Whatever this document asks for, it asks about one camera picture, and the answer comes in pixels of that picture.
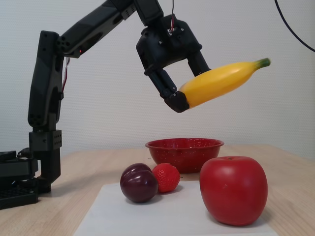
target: red strawberry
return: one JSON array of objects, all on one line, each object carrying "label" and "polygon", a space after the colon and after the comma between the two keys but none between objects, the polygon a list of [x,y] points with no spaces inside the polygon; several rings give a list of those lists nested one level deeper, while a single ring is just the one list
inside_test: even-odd
[{"label": "red strawberry", "polygon": [[160,193],[173,191],[181,179],[176,167],[169,163],[162,163],[155,166],[152,173],[158,181],[158,190]]}]

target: black robotic arm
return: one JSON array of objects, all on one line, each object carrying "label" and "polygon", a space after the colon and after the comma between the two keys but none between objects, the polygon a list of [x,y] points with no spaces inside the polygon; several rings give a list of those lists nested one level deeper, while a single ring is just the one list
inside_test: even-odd
[{"label": "black robotic arm", "polygon": [[[79,58],[135,11],[146,26],[136,45],[145,75],[170,108],[178,113],[189,109],[186,96],[177,91],[163,68],[188,59],[195,76],[210,69],[187,23],[175,15],[164,17],[157,0],[107,0],[61,36],[42,31],[30,92],[30,147],[17,156],[16,152],[0,153],[0,193],[17,193],[0,199],[0,209],[36,203],[38,194],[50,192],[51,183],[61,174],[62,132],[56,124],[63,99],[64,57]],[[41,161],[41,175],[35,178],[37,160]]]}]

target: paper sheet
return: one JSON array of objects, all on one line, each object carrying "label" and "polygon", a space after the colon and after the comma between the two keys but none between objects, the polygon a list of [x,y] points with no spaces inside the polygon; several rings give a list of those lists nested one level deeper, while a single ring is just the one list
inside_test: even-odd
[{"label": "paper sheet", "polygon": [[216,222],[198,181],[182,181],[171,194],[134,204],[119,183],[104,185],[75,236],[278,236],[262,219],[248,227]]}]

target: wooden table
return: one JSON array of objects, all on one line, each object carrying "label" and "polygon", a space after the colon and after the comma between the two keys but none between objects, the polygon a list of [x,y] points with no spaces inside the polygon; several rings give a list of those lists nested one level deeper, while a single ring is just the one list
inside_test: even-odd
[{"label": "wooden table", "polygon": [[[220,156],[225,155],[250,156],[262,165],[269,184],[262,217],[280,236],[315,236],[315,162],[269,145],[225,145]],[[73,235],[102,185],[118,182],[136,162],[155,165],[147,149],[82,151],[63,158],[51,193],[35,205],[0,211],[0,235]]]}]

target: yellow banana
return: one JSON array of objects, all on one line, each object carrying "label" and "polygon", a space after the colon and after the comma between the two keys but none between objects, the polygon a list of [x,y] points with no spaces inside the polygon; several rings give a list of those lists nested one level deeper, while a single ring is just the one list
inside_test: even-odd
[{"label": "yellow banana", "polygon": [[186,95],[189,107],[193,108],[235,90],[244,84],[256,70],[269,65],[268,58],[224,65],[196,76],[179,90]]}]

